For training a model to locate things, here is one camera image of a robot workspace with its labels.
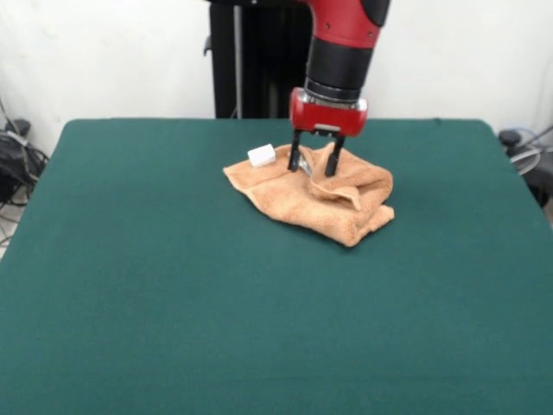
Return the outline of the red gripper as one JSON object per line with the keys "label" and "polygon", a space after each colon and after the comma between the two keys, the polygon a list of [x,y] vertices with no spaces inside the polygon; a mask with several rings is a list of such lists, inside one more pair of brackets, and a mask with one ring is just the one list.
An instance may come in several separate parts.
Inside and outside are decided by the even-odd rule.
{"label": "red gripper", "polygon": [[335,139],[325,168],[325,176],[334,176],[345,143],[344,137],[357,137],[362,132],[367,113],[366,99],[361,98],[350,104],[332,103],[317,99],[303,88],[295,87],[289,100],[289,119],[295,130],[290,145],[288,170],[296,172],[299,167],[302,131],[323,131],[325,134],[341,136]]}

